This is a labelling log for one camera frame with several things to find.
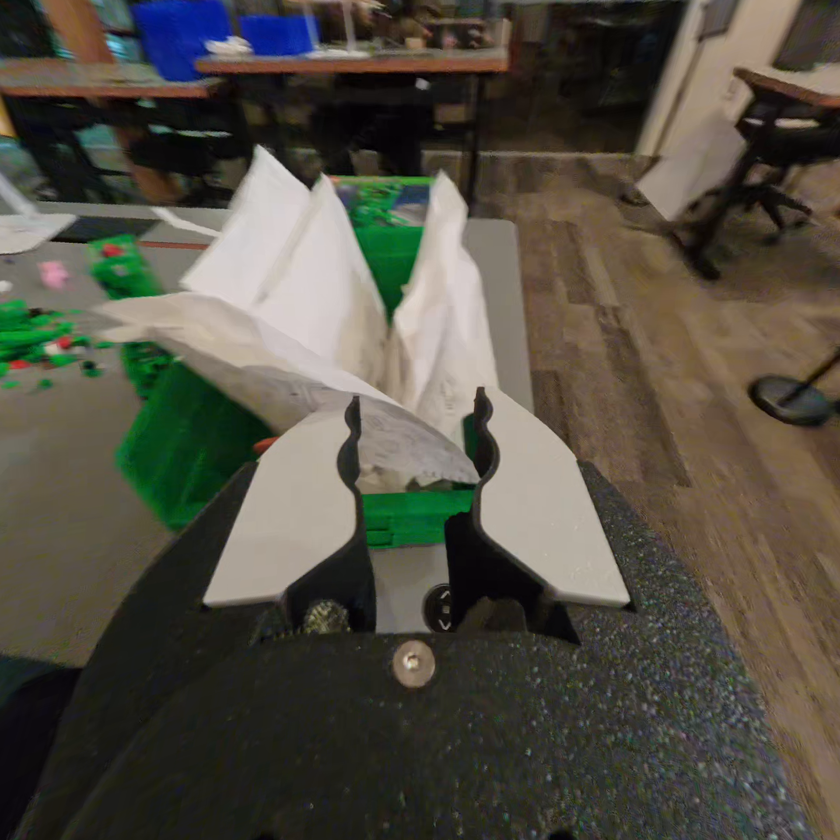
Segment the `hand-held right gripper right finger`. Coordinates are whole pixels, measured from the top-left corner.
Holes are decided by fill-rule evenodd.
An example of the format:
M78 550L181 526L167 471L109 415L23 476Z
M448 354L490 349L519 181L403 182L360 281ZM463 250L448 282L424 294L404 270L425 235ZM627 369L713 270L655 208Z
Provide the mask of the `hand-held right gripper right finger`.
M470 507L445 523L454 633L578 643L568 605L632 604L568 445L493 386L476 390Z

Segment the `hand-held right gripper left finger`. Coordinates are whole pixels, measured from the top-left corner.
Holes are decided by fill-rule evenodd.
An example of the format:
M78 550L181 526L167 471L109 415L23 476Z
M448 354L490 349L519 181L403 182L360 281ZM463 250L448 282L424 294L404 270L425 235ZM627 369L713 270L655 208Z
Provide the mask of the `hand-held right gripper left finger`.
M275 602L299 627L334 602L350 630L376 628L375 578L360 476L361 402L340 398L278 437L258 458L203 596L209 608Z

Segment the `green cardboard box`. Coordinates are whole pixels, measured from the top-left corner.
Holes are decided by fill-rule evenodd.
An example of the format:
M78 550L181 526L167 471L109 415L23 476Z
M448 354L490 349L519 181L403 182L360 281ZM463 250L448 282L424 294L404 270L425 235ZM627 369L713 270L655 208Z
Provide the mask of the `green cardboard box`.
M391 324L426 233L433 179L336 176L332 182ZM518 386L524 405L532 408L518 246L518 231L508 220L465 222L464 248L485 279L487 302L512 305L515 341L511 350L502 351L502 360L513 367L502 380ZM155 516L169 529L179 530L253 458L253 446L269 435L256 415L185 364L174 362L140 409L118 448L117 463ZM368 543L373 549L442 543L445 521L469 509L471 494L471 486L447 483L366 491Z

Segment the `white patterned box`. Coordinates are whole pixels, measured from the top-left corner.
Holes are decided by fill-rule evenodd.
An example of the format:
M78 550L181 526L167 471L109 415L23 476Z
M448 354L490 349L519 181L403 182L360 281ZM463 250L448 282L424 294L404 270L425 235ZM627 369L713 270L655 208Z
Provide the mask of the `white patterned box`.
M358 396L363 467L425 483L479 480L473 462L449 437L361 378L224 301L177 292L107 301L96 313L111 324L104 338L158 344L278 433Z

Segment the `black desk control button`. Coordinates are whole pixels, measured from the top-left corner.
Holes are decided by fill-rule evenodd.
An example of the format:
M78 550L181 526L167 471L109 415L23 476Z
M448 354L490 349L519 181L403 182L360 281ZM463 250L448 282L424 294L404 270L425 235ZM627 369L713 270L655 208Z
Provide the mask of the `black desk control button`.
M422 617L430 633L454 632L452 593L447 583L436 584L425 594Z

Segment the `white paper bag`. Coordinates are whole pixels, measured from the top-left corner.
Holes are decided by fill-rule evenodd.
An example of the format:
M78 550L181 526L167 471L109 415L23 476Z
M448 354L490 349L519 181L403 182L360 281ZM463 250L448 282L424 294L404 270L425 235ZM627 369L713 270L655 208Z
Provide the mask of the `white paper bag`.
M393 312L384 380L388 396L459 446L476 390L499 384L483 281L463 242L467 216L459 189L440 171Z
M256 317L379 388L385 304L333 183L307 188L262 146L219 236L184 274L184 291Z

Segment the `black round stand base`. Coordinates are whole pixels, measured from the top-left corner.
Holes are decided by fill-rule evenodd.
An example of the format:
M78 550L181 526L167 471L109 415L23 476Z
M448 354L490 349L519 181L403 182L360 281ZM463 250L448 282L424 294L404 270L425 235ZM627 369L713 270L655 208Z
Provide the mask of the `black round stand base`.
M747 389L753 405L783 424L821 427L839 414L838 397L825 395L817 383L839 364L839 348L804 379L767 374L753 380Z

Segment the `green brick assembly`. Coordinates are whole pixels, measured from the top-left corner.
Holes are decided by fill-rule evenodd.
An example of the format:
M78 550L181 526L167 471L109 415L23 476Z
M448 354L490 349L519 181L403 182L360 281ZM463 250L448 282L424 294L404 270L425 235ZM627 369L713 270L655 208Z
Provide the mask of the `green brick assembly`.
M109 300L165 294L158 277L141 254L138 240L121 234L91 241L86 247L90 277Z

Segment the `pile of green bricks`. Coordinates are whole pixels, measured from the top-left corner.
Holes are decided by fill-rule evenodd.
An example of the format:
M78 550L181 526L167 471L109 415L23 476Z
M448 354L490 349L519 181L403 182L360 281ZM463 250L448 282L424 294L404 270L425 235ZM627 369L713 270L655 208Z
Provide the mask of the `pile of green bricks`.
M1 305L1 393L40 393L69 381L95 380L119 361L87 311Z

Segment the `white board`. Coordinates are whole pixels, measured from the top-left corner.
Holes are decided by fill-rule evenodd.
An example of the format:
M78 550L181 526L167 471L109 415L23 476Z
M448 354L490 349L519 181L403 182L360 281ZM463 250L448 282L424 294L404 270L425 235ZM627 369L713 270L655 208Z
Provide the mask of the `white board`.
M636 191L662 219L674 223L690 204L728 179L746 147L733 118L718 110L660 158L637 181Z

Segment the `black office chair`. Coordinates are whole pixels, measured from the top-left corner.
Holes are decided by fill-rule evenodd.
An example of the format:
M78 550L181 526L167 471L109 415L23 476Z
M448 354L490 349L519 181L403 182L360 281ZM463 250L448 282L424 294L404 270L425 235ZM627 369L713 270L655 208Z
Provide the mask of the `black office chair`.
M731 210L761 207L775 226L766 243L775 244L789 227L781 209L801 216L795 228L813 216L809 206L782 191L784 178L795 167L838 160L838 62L808 70L736 66L732 75L752 95L736 122L745 148L722 184L710 191L714 201L708 211L688 225L688 241L672 234L684 262L709 281L719 280L721 273L707 251Z

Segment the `wooden top table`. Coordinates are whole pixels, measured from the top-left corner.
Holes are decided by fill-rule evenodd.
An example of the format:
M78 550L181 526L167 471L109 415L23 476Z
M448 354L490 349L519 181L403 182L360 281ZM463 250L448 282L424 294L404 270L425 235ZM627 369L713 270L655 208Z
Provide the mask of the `wooden top table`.
M359 103L372 106L402 106L442 103L441 88L453 79L466 78L464 93L469 118L457 123L452 132L461 136L460 190L469 209L476 200L480 168L480 133L485 121L486 88L489 77L506 74L509 48L491 49L392 49L374 54L361 51L352 57L321 51L308 56L203 56L195 62L197 72L221 77L262 105L290 100L285 77L372 77L376 88L321 91L318 100L327 103Z
M96 193L114 198L102 178L115 171L100 170L65 124L49 122L47 139L39 140L30 120L35 101L57 106L71 103L86 113L92 124L109 124L127 151L148 130L134 107L141 100L203 101L218 96L224 84L216 78L175 82L164 80L149 65L78 63L53 58L18 58L1 61L1 92L20 143L36 162L56 200L85 203ZM115 102L127 106L117 107Z

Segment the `small blue bin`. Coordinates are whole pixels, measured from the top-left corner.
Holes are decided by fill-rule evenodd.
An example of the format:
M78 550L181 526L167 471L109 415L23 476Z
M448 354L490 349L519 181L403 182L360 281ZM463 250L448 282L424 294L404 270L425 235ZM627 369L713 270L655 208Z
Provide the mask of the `small blue bin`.
M307 56L320 45L319 24L310 14L241 15L238 23L241 37L257 57Z

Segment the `large blue bin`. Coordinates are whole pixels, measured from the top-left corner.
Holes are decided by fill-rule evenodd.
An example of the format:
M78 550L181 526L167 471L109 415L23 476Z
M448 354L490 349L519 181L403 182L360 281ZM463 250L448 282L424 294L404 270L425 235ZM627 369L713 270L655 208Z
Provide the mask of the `large blue bin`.
M196 62L207 54L206 43L233 34L221 1L135 3L131 15L146 58L166 81L202 79Z

